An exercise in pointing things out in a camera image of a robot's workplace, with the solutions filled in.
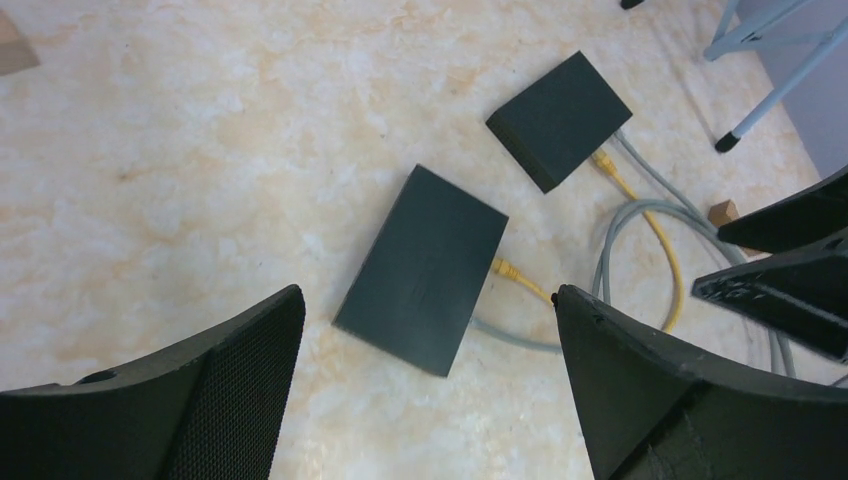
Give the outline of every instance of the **gray wall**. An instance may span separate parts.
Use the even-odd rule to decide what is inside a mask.
[[[737,14],[745,20],[772,1],[742,0]],[[848,0],[817,0],[767,35],[830,30],[846,16]],[[759,55],[772,83],[778,84],[812,48],[812,45],[791,46],[763,50]],[[789,93],[783,104],[822,177],[848,165],[848,41]]]

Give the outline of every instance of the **beige floor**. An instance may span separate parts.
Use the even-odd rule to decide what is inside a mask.
[[[0,389],[73,382],[298,283],[307,326],[272,478],[590,478],[561,357],[469,331],[440,379],[330,322],[416,163],[510,215],[500,253],[526,273],[589,287],[623,198],[590,165],[541,195],[483,123],[577,50],[634,111],[631,141],[699,205],[746,213],[817,181],[781,108],[712,150],[770,89],[754,55],[701,59],[722,5],[7,5],[43,64],[0,78]],[[687,282],[718,267],[663,223]],[[615,255],[614,304],[659,323],[656,240],[634,225]],[[500,279],[477,314],[556,339],[544,305]],[[767,365],[761,330],[696,300],[675,333]],[[803,378],[839,374],[799,350]]]

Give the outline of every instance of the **black rubber foot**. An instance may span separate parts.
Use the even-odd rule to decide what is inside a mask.
[[[631,8],[641,5],[645,0],[621,0],[621,8],[630,10]]]
[[[721,137],[721,140],[716,142],[716,151],[718,153],[727,153],[737,143],[739,143],[739,139],[733,135],[733,132],[727,132],[727,135]]]

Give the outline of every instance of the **brown box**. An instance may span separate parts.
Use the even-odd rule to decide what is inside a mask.
[[[722,225],[730,223],[739,218],[739,211],[736,210],[736,204],[733,203],[733,200],[725,200],[721,203],[713,205],[712,208],[710,208],[710,213],[707,214],[707,218],[710,220],[710,223],[712,223],[716,227],[721,227]],[[757,255],[763,253],[750,248],[741,248],[742,251],[745,252],[745,255],[749,257],[756,257]]]
[[[38,57],[15,24],[0,10],[0,76],[38,66]]]

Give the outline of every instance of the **wooden block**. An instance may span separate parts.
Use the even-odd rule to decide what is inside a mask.
[[[29,42],[0,10],[0,76],[36,67],[38,63]]]
[[[733,200],[725,200],[713,205],[712,208],[710,208],[710,213],[707,214],[707,218],[710,220],[710,223],[718,228],[739,218],[739,210],[736,209],[736,204],[733,203]],[[748,257],[756,257],[763,253],[750,248],[740,248]]]

